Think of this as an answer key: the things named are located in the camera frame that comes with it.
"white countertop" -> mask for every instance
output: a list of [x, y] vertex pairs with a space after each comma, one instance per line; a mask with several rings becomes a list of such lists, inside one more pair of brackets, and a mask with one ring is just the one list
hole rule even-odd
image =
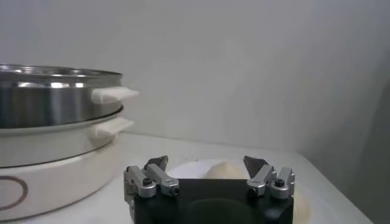
[[[372, 224], [311, 163], [297, 153], [203, 144], [141, 135], [122, 134], [115, 144], [127, 165], [143, 166], [151, 157], [168, 155], [167, 170], [200, 159], [242, 160], [244, 155], [265, 159], [279, 169], [288, 166], [297, 175], [297, 188], [311, 204], [310, 223]], [[132, 223], [123, 196], [122, 173], [102, 189], [56, 211], [12, 223]]]

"steel pot handle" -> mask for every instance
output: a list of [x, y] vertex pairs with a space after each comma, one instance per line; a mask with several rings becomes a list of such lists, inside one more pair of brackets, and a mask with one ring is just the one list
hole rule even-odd
[[126, 98], [137, 96], [138, 92], [123, 86], [96, 88], [92, 90], [91, 99], [96, 104], [120, 102]]
[[114, 136], [126, 128], [132, 126], [134, 121], [129, 121], [123, 117], [116, 117], [109, 121], [96, 124], [90, 128], [91, 138], [106, 138]]

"gold ring logo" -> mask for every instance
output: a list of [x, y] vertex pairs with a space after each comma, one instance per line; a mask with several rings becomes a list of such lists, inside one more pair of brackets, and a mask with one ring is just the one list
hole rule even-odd
[[11, 204], [5, 205], [5, 206], [0, 206], [0, 211], [5, 211], [5, 210], [11, 209], [11, 208], [19, 205], [27, 197], [27, 194], [29, 192], [29, 187], [27, 186], [27, 183], [24, 180], [21, 180], [17, 177], [13, 177], [13, 176], [0, 176], [0, 180], [10, 180], [10, 181], [17, 182], [23, 188], [23, 193], [20, 196], [20, 198], [17, 199], [17, 201], [15, 201], [14, 203], [11, 203]]

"dough ball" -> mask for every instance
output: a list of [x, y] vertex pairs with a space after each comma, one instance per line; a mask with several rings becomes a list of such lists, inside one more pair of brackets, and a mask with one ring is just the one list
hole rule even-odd
[[246, 179], [243, 171], [230, 162], [219, 163], [206, 173], [206, 179]]

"white cookware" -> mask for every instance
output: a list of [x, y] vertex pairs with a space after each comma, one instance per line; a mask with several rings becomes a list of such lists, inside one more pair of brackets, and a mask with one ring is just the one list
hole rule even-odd
[[112, 142], [133, 124], [117, 115], [75, 124], [0, 129], [0, 168], [82, 155]]
[[92, 194], [123, 169], [114, 144], [61, 161], [0, 169], [0, 220], [40, 214]]

